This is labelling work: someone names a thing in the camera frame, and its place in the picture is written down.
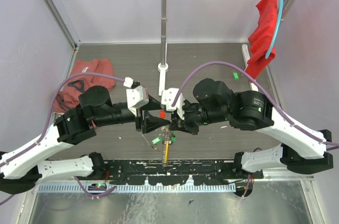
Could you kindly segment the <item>metal keyring with yellow grip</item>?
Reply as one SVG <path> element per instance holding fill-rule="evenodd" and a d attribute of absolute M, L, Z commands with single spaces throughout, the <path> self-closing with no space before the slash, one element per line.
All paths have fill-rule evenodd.
<path fill-rule="evenodd" d="M 169 126 L 164 127 L 164 152 L 163 152 L 163 164 L 168 163 L 169 147 L 170 142 L 172 141 L 172 131 L 169 129 Z"/>

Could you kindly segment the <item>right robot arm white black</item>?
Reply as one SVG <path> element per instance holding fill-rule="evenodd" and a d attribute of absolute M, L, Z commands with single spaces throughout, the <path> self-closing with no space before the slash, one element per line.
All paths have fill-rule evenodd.
<path fill-rule="evenodd" d="M 225 83 L 206 78 L 195 85 L 193 95 L 197 102 L 182 102 L 183 115 L 172 114 L 170 130 L 196 135 L 200 126 L 227 121 L 235 129 L 255 131 L 279 141 L 267 150 L 235 153 L 232 171 L 236 177 L 279 167 L 305 175 L 333 168 L 333 156 L 325 145 L 332 138 L 331 132 L 313 131 L 299 123 L 290 125 L 264 94 L 235 93 Z"/>

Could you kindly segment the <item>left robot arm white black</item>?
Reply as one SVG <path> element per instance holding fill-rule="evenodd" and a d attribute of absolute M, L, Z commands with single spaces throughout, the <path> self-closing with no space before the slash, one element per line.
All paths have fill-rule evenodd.
<path fill-rule="evenodd" d="M 97 127 L 135 123 L 138 131 L 149 133 L 170 124 L 149 113 L 161 109 L 159 101 L 146 96 L 142 103 L 144 106 L 133 113 L 126 102 L 113 104 L 105 87 L 89 88 L 79 96 L 78 106 L 58 117 L 40 136 L 17 150 L 1 153 L 1 191 L 16 195 L 46 180 L 74 176 L 103 178 L 107 167 L 100 153 L 69 160 L 50 160 L 50 157 L 95 137 Z"/>

